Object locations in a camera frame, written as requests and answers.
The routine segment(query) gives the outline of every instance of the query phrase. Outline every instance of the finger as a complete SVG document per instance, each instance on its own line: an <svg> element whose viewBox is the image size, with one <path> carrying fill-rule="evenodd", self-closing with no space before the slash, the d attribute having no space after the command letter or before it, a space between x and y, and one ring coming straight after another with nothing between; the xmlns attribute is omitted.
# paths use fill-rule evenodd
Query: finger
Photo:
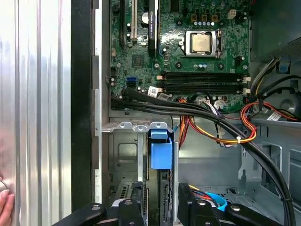
<svg viewBox="0 0 301 226"><path fill-rule="evenodd" d="M11 218L8 219L8 221L6 222L5 226L11 226Z"/></svg>
<svg viewBox="0 0 301 226"><path fill-rule="evenodd" d="M10 194L0 214L0 225L5 225L5 223L7 223L8 219L10 218L10 214L14 207L14 200L15 200L15 195Z"/></svg>
<svg viewBox="0 0 301 226"><path fill-rule="evenodd" d="M0 193L0 213L2 212L3 207L5 205L6 199L8 197L8 193L9 190L4 190Z"/></svg>

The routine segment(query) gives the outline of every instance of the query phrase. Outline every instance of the blue sata port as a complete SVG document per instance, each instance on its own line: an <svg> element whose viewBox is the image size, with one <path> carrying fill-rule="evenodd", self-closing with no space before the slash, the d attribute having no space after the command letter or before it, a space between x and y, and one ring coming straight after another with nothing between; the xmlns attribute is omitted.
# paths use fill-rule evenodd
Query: blue sata port
<svg viewBox="0 0 301 226"><path fill-rule="evenodd" d="M137 82L136 77L127 77L127 82Z"/></svg>

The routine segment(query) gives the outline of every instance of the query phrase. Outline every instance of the green circuit board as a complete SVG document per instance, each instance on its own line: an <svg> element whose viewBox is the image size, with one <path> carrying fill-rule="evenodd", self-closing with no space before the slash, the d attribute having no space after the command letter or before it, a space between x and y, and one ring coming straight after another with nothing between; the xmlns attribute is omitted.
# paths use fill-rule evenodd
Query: green circuit board
<svg viewBox="0 0 301 226"><path fill-rule="evenodd" d="M112 0L111 8L120 6L120 0ZM132 21L132 2L124 1L124 19L122 10L111 12L111 95L119 97L127 85L128 77L137 78L135 89L147 94L149 86L156 86L157 75L166 72L219 72L219 73L248 73L249 59L249 18L243 21L228 19L228 12L235 9L237 14L249 12L248 0L161 0L159 6L158 50L156 57L150 57L148 51L148 27L141 24L145 12L145 0L137 0L137 42L126 40L129 33L126 27L120 32L120 23ZM186 57L179 42L186 31L216 31L222 34L222 52L220 58ZM236 65L236 58L242 60ZM173 95L171 100L191 95ZM216 95L226 100L228 111L242 105L242 94Z"/></svg>

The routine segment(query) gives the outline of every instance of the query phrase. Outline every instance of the screw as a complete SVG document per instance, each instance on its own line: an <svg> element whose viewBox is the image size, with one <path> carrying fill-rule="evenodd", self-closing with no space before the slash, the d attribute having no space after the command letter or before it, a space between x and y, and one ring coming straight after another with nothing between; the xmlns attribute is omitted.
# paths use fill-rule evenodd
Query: screw
<svg viewBox="0 0 301 226"><path fill-rule="evenodd" d="M100 209L99 206L94 206L94 207L92 207L92 210L99 210L99 209Z"/></svg>
<svg viewBox="0 0 301 226"><path fill-rule="evenodd" d="M205 206L205 205L206 205L206 202L203 201L203 200L199 200L199 201L198 201L198 204L201 205L201 206Z"/></svg>
<svg viewBox="0 0 301 226"><path fill-rule="evenodd" d="M240 211L240 208L238 206L231 206L231 209L233 209L234 211Z"/></svg>
<svg viewBox="0 0 301 226"><path fill-rule="evenodd" d="M125 205L132 205L133 203L132 203L131 201L128 200L128 201L125 201L124 204L125 204Z"/></svg>

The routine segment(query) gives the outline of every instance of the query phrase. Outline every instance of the blue plastic latch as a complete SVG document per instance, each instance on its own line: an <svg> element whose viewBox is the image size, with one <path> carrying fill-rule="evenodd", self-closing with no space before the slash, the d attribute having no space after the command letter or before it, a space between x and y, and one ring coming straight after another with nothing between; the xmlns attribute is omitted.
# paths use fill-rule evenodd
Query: blue plastic latch
<svg viewBox="0 0 301 226"><path fill-rule="evenodd" d="M170 170L172 167L173 143L167 130L152 130L151 168L156 170Z"/></svg>
<svg viewBox="0 0 301 226"><path fill-rule="evenodd" d="M168 134L167 130L165 129L152 129L150 131L151 139L160 139L160 140L167 140Z"/></svg>

